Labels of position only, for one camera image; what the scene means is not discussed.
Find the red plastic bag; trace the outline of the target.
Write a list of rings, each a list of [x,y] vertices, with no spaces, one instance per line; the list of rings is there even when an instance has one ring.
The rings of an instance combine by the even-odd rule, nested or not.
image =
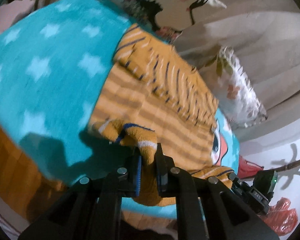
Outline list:
[[[291,233],[298,223],[297,211],[290,205],[291,201],[282,197],[266,215],[259,216],[280,237]]]

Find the bird print white pillow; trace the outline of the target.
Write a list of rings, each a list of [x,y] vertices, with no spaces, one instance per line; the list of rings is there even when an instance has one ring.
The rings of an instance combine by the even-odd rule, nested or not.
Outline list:
[[[168,42],[174,42],[185,29],[226,8],[220,0],[111,1]]]

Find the beige bed sheet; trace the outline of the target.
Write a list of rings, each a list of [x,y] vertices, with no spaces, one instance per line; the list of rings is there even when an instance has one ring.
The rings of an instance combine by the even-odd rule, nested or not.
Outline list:
[[[236,130],[242,141],[300,135],[300,9],[293,0],[221,0],[226,8],[185,30],[180,55],[200,65],[219,46],[233,48],[268,113]]]

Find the turquoise cartoon fleece blanket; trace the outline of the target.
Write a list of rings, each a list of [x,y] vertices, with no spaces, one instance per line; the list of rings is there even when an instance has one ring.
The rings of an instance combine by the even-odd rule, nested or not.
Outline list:
[[[82,177],[102,178],[129,154],[131,146],[91,134],[88,124],[133,24],[150,33],[109,0],[60,0],[0,35],[0,126],[47,179],[71,186]],[[212,156],[226,167],[226,150],[213,155],[226,125],[218,108],[215,119]],[[237,171],[237,152],[228,167]],[[175,203],[145,206],[125,198],[123,209],[176,217]]]

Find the red cloth beside bed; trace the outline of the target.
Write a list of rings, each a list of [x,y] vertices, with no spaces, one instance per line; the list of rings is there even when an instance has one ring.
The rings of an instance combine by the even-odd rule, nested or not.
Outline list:
[[[238,177],[246,179],[255,176],[259,171],[263,171],[264,167],[256,163],[247,161],[241,155],[239,156]]]

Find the mustard striped knit sweater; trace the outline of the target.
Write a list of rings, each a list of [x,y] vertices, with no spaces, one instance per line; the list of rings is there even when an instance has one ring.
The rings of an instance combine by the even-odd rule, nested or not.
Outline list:
[[[154,175],[157,146],[194,177],[217,177],[225,186],[231,168],[212,156],[218,100],[196,68],[169,44],[131,25],[115,50],[113,67],[90,117],[88,129],[122,146],[140,150],[141,189],[135,201],[167,206]]]

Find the leaf print white pillow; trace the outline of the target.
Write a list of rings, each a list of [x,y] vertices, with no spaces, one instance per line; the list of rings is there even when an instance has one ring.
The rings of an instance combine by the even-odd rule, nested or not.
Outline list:
[[[267,120],[266,109],[231,47],[221,47],[199,73],[219,100],[219,109],[233,129],[248,128]]]

